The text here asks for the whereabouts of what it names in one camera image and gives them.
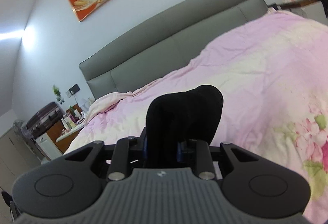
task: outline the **pink floral duvet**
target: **pink floral duvet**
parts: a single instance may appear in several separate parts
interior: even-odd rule
[[[231,141],[301,174],[311,186],[304,216],[328,219],[328,26],[276,12],[219,36],[184,68],[90,108],[68,151],[94,140],[139,136],[151,101],[202,84],[224,96],[212,141]]]

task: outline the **ribbed gray surface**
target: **ribbed gray surface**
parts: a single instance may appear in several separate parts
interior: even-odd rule
[[[17,224],[242,224],[304,223],[301,214],[280,220],[249,216],[230,205],[213,181],[203,181],[190,168],[134,169],[120,182],[110,182],[87,210],[62,219],[22,215]]]

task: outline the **bedside table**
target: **bedside table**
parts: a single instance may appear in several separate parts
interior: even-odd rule
[[[306,19],[316,20],[328,25],[328,20],[322,3],[319,0],[298,0],[291,3],[279,4],[278,9],[289,10],[290,12]]]

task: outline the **bottle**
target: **bottle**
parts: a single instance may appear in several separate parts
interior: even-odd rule
[[[72,120],[74,121],[74,123],[76,123],[79,120],[79,118],[76,117],[76,115],[74,114],[74,108],[72,108],[72,106],[69,106],[69,111],[71,113]]]
[[[86,118],[87,114],[88,114],[88,113],[87,113],[86,111],[82,111],[82,112],[81,112],[81,115],[82,115],[84,118]]]
[[[64,120],[64,119],[62,119],[62,123],[63,123],[63,125],[64,125],[65,129],[69,131],[69,130],[70,130],[70,128],[68,127],[68,125],[67,125],[67,123],[65,122],[65,120]]]
[[[74,110],[74,114],[75,114],[75,116],[77,116],[79,119],[82,118],[80,112],[78,112],[77,109]]]
[[[64,118],[64,120],[66,121],[67,124],[69,124],[72,128],[76,127],[76,124],[72,121],[72,119],[66,115],[66,117]]]

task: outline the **wall switch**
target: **wall switch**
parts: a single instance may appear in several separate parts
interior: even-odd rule
[[[66,91],[66,94],[67,94],[68,97],[71,97],[72,96],[72,94],[71,94],[71,92],[69,90]]]

